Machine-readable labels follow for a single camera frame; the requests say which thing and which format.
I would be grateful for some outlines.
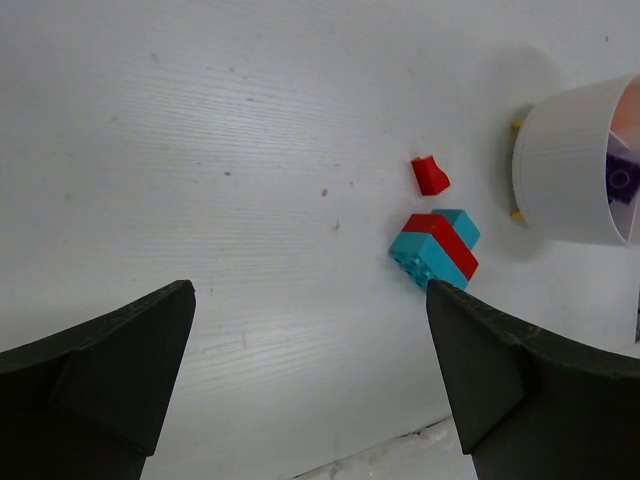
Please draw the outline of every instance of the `purple lego brick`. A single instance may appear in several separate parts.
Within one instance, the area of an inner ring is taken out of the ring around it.
[[[613,155],[607,155],[607,196],[609,202],[616,200],[629,205],[639,188],[640,166]]]

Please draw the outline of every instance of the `white cylindrical container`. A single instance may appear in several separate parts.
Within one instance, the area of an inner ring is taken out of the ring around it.
[[[518,133],[513,190],[527,225],[559,240],[626,245],[636,202],[607,198],[606,154],[616,107],[636,75],[558,93],[536,105]]]

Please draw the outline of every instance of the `lego brick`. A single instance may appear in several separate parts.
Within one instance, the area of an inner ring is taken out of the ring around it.
[[[409,217],[409,221],[402,231],[430,233],[433,235],[467,280],[471,280],[478,268],[478,261],[444,215],[414,213]]]
[[[436,165],[432,156],[414,158],[411,160],[411,166],[422,195],[438,195],[451,185],[449,177]]]
[[[460,289],[469,283],[464,274],[438,244],[433,235],[419,232],[400,232],[389,253],[423,290],[430,279],[437,278]]]
[[[464,210],[454,210],[454,209],[446,209],[446,208],[436,208],[431,213],[440,213],[447,217],[449,223],[453,225],[454,230],[465,245],[469,248],[469,250],[473,250],[473,247],[478,243],[478,239],[480,238],[480,231],[475,226],[467,212]]]

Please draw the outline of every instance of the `teal lego brick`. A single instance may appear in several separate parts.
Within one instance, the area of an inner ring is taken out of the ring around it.
[[[465,289],[467,278],[428,233],[400,232],[389,249],[398,265],[423,290],[432,278]]]
[[[473,249],[478,243],[480,238],[480,231],[475,226],[467,212],[464,210],[454,210],[447,208],[436,208],[431,213],[440,213],[449,220],[449,223],[453,225],[453,229],[462,238],[469,250]]]

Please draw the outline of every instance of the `white table surface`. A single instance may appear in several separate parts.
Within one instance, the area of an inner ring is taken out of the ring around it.
[[[468,210],[468,291],[610,349],[637,253],[508,218],[509,120],[640,70],[635,0],[8,0],[0,347],[177,278],[198,307],[143,477],[283,479],[448,414],[424,298],[386,250]],[[416,192],[435,154],[452,187]]]

